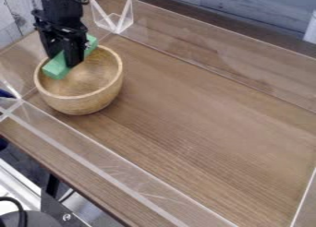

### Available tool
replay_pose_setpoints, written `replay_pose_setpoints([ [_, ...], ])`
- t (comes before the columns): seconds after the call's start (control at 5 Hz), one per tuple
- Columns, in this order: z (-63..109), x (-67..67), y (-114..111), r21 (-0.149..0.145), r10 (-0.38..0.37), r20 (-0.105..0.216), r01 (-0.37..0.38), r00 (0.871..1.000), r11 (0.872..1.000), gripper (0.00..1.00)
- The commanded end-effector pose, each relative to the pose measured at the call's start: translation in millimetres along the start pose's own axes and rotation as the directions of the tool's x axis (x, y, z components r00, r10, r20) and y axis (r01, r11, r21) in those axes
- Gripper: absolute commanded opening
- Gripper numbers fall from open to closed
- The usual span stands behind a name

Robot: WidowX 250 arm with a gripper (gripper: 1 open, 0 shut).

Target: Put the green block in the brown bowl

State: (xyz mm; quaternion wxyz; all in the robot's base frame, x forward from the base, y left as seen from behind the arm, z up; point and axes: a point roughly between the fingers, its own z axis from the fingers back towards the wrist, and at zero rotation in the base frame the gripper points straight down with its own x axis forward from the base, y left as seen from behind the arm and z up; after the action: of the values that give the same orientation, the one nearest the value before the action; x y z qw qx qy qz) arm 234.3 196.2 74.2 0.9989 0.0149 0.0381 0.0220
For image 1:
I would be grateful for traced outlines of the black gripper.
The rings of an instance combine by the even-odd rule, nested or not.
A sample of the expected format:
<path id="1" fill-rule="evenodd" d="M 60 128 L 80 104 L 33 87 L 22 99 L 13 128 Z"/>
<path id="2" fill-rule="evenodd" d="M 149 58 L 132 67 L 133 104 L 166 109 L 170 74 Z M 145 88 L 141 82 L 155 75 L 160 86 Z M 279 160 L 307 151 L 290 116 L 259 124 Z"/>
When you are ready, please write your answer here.
<path id="1" fill-rule="evenodd" d="M 65 65 L 74 67 L 84 60 L 87 27 L 81 22 L 83 6 L 88 0 L 40 0 L 32 10 L 40 42 L 49 58 L 62 50 Z"/>

